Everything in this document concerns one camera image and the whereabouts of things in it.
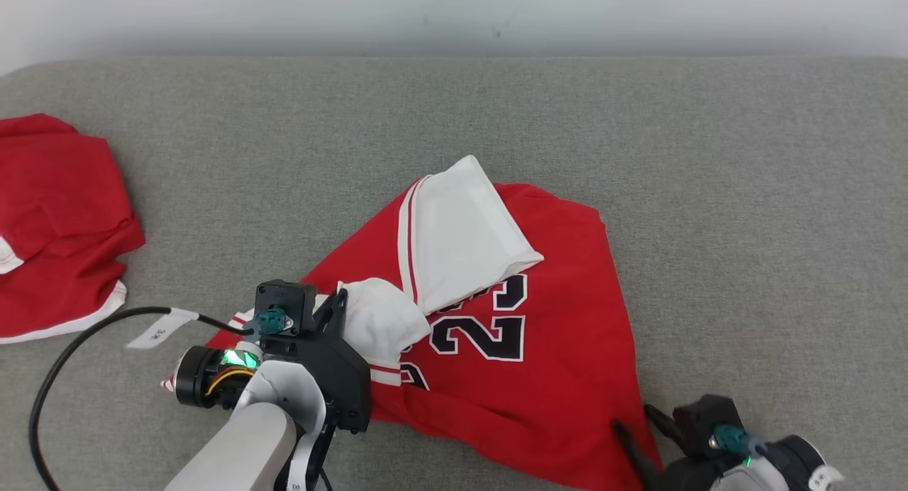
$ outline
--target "black cable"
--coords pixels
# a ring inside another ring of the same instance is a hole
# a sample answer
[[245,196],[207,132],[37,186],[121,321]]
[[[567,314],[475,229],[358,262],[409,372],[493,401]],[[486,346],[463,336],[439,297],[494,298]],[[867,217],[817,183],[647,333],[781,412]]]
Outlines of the black cable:
[[[123,312],[111,314],[106,319],[101,320],[90,327],[90,329],[79,333],[79,336],[75,337],[75,340],[71,342],[70,345],[66,346],[66,349],[64,349],[59,358],[56,359],[54,365],[51,366],[48,377],[45,377],[45,382],[43,382],[38,390],[38,395],[35,397],[35,404],[32,406],[32,414],[28,419],[28,445],[32,450],[32,459],[35,461],[35,467],[38,470],[38,474],[41,475],[41,480],[45,483],[46,487],[48,487],[49,491],[60,491],[60,488],[56,485],[54,478],[51,477],[51,473],[48,471],[48,463],[45,462],[45,458],[41,453],[41,443],[38,443],[38,421],[41,419],[41,409],[45,406],[45,399],[48,398],[48,392],[51,390],[51,385],[54,384],[57,375],[60,374],[62,365],[66,363],[66,360],[72,356],[72,353],[74,353],[85,340],[88,340],[88,337],[100,332],[104,327],[110,326],[117,321],[127,319],[127,317],[169,313],[171,313],[170,307],[140,307],[129,308],[123,310]],[[253,330],[250,329],[236,329],[233,326],[211,319],[211,317],[202,316],[202,314],[199,314],[198,320],[206,325],[236,333],[236,335],[250,335],[250,333],[253,332]]]
[[328,480],[328,474],[325,473],[325,468],[319,470],[319,475],[321,475],[321,481],[325,482],[325,489],[328,491],[334,491],[334,488],[331,487],[331,481]]

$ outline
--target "basketball jersey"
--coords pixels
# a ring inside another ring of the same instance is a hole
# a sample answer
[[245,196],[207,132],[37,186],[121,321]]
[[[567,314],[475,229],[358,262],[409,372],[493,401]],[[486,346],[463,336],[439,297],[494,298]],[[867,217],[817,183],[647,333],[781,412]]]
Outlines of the basketball jersey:
[[[479,199],[468,209],[479,216],[463,206],[445,216],[417,181],[302,280],[322,294],[354,282],[346,330],[373,342],[344,339],[372,368],[374,419],[463,440],[571,487],[638,489],[610,423],[622,420],[650,458],[658,452],[599,213],[529,184],[489,183],[493,199],[464,194],[456,178],[444,194]],[[406,319],[393,335],[385,326],[395,321],[375,313],[382,301]]]

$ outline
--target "white wall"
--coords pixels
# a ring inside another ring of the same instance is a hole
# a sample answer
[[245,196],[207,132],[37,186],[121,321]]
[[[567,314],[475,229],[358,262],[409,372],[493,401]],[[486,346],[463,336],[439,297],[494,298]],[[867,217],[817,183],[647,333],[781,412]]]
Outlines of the white wall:
[[0,74],[164,52],[908,55],[908,0],[0,0]]

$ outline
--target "cable label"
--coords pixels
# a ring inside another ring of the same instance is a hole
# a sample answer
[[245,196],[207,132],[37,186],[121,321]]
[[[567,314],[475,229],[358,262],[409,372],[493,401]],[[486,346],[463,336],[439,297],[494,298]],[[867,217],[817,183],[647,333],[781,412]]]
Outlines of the cable label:
[[127,343],[130,349],[151,349],[156,348],[159,343],[167,340],[171,333],[175,332],[180,326],[191,320],[198,319],[199,315],[189,310],[171,308],[171,313],[165,314],[155,321],[155,323],[145,330],[145,333],[139,335],[136,340]]

